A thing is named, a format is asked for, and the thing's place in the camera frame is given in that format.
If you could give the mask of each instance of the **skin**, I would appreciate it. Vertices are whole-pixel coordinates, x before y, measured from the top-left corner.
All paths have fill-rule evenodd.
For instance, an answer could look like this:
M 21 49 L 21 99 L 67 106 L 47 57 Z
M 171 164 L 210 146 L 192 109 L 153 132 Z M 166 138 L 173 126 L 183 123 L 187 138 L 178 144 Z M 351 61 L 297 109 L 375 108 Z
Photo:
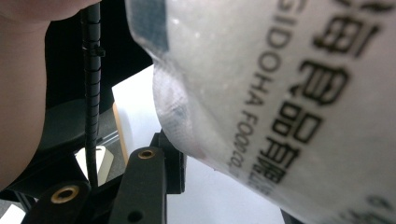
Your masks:
M 0 0 L 0 190 L 26 168 L 44 125 L 44 38 L 63 20 L 99 0 Z

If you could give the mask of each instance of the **wooden edge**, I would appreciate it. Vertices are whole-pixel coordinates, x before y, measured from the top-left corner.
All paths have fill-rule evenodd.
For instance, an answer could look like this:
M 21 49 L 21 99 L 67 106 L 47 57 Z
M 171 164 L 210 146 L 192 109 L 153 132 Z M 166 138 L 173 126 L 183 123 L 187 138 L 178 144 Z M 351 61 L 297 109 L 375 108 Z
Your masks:
M 124 158 L 125 164 L 127 164 L 128 163 L 128 151 L 127 151 L 126 146 L 125 146 L 125 138 L 124 138 L 124 135 L 123 135 L 123 132 L 122 132 L 119 111 L 117 109 L 116 103 L 113 104 L 113 112 L 114 112 L 114 118 L 116 119 L 117 130 L 119 131 L 120 144 L 121 144 L 121 150 L 122 150 L 122 157 Z

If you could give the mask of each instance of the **screw hole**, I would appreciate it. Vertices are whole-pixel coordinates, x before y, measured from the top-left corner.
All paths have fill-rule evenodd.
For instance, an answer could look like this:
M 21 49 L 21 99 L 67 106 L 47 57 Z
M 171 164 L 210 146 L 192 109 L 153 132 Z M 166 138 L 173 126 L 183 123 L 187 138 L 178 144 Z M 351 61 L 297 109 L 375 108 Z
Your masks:
M 65 199 L 65 198 L 70 197 L 72 194 L 73 194 L 73 190 L 67 189 L 67 190 L 61 192 L 61 193 L 58 195 L 58 198 L 59 198 L 59 199 Z
M 128 216 L 128 220 L 132 223 L 137 223 L 142 219 L 143 219 L 143 213 L 140 211 L 133 211 Z
M 155 155 L 155 153 L 151 150 L 144 150 L 142 152 L 139 152 L 139 158 L 140 159 L 150 159 L 151 157 L 153 157 Z
M 53 203 L 67 203 L 78 195 L 79 187 L 76 185 L 72 186 L 65 186 L 61 189 L 58 189 L 54 194 L 52 194 L 52 197 L 50 200 Z

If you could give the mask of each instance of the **black cable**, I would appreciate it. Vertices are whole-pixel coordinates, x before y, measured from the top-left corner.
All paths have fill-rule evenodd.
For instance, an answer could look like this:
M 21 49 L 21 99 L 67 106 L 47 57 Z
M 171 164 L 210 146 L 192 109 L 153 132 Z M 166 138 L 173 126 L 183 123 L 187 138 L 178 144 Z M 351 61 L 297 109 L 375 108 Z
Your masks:
M 98 135 L 101 57 L 100 4 L 84 8 L 81 14 L 82 49 L 85 73 L 85 155 L 91 187 L 98 187 L 96 172 L 96 138 Z

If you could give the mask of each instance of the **transparent plastic packaging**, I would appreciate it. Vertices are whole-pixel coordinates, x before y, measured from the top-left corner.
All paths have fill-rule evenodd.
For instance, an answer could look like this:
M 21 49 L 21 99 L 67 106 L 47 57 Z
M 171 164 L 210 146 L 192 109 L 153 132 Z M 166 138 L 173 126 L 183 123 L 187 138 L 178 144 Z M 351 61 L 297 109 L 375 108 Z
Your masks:
M 126 1 L 181 151 L 306 223 L 396 223 L 396 3 Z

